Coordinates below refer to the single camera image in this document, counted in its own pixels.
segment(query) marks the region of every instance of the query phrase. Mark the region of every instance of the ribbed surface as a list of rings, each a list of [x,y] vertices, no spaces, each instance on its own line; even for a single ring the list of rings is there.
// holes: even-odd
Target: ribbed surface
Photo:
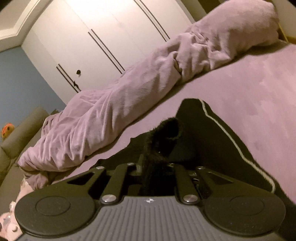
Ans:
[[[53,241],[280,241],[275,234],[259,238],[228,235],[209,224],[198,208],[175,197],[125,197],[116,206],[104,207],[88,227]],[[40,238],[23,235],[21,241]]]

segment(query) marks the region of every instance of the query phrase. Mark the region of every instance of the white cross logo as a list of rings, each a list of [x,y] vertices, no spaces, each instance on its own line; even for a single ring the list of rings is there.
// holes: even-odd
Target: white cross logo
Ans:
[[[153,203],[153,202],[154,202],[154,199],[152,199],[152,198],[150,197],[150,198],[148,198],[148,199],[146,200],[146,202],[148,202],[148,203]]]

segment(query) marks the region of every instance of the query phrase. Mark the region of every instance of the bed sheet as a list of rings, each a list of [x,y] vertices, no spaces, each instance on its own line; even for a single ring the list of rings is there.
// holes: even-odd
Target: bed sheet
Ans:
[[[233,63],[194,78],[172,90],[149,113],[128,126],[111,145],[99,150],[74,171],[88,170],[125,148],[130,138],[173,117],[185,98],[206,101],[242,139],[254,159],[280,183],[296,203],[296,45],[280,42],[254,47]]]

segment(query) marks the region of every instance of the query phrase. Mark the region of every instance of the sofa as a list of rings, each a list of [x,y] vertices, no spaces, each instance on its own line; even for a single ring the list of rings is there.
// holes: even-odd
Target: sofa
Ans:
[[[47,111],[36,108],[0,144],[0,214],[9,211],[10,202],[19,194],[24,174],[17,166],[18,159],[40,139],[42,125],[48,116]]]

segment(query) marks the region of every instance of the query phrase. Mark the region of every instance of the white piping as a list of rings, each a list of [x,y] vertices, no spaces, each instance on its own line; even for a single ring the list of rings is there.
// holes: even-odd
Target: white piping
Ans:
[[[233,140],[233,138],[231,137],[231,135],[223,128],[223,126],[217,121],[215,120],[213,117],[209,116],[209,114],[207,113],[206,107],[205,107],[205,103],[199,99],[199,101],[202,103],[202,108],[203,111],[205,112],[205,115],[210,118],[211,120],[213,120],[223,131],[224,133],[228,136],[228,138],[232,141],[232,143],[234,144],[235,148],[238,150],[241,158],[248,163],[251,167],[253,167],[257,172],[259,172],[265,180],[267,180],[270,185],[272,186],[272,190],[271,193],[274,193],[276,190],[276,185],[274,183],[274,181],[264,172],[262,171],[259,167],[257,167],[254,163],[252,163],[250,160],[248,160],[242,153],[241,149],[239,148],[239,146],[236,144],[235,140]]]

